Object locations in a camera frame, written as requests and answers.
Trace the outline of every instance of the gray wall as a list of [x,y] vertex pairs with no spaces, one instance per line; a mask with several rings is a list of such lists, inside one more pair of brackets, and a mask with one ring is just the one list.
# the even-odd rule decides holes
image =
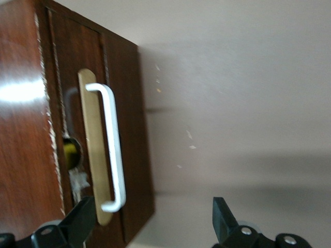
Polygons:
[[140,46],[157,213],[130,248],[211,247],[213,196],[329,247],[330,0],[58,2]]

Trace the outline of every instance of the door handle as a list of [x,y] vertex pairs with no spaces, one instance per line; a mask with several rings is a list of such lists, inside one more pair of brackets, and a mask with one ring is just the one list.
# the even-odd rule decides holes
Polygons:
[[86,84],[85,88],[90,92],[98,91],[101,93],[106,123],[115,199],[114,201],[105,201],[102,203],[101,209],[104,212],[117,212],[126,202],[126,191],[114,93],[107,85],[99,83]]

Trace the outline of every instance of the wall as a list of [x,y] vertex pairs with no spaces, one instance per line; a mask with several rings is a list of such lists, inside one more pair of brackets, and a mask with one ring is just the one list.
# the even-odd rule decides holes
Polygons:
[[130,248],[211,247],[213,196],[329,246],[329,0],[58,2],[140,46],[157,213]]

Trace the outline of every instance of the white handle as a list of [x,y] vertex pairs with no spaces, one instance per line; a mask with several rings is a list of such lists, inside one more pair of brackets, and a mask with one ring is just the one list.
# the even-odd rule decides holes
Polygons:
[[126,201],[114,93],[107,85],[104,84],[86,84],[85,88],[87,91],[99,91],[102,95],[115,200],[104,202],[101,204],[101,208],[104,212],[113,213],[117,212],[122,206],[124,206]]

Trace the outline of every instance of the round hole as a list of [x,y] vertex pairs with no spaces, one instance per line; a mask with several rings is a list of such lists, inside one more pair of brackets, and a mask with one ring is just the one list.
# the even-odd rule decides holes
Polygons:
[[41,235],[47,235],[47,234],[50,234],[52,231],[53,231],[53,228],[52,227],[48,227],[45,230],[41,231],[40,234]]
[[63,144],[67,169],[70,170],[80,164],[82,159],[82,149],[78,141],[74,138],[65,138]]
[[285,236],[284,240],[287,244],[296,244],[296,240],[291,236]]
[[242,233],[245,234],[245,235],[251,235],[252,231],[248,227],[243,227],[242,228]]

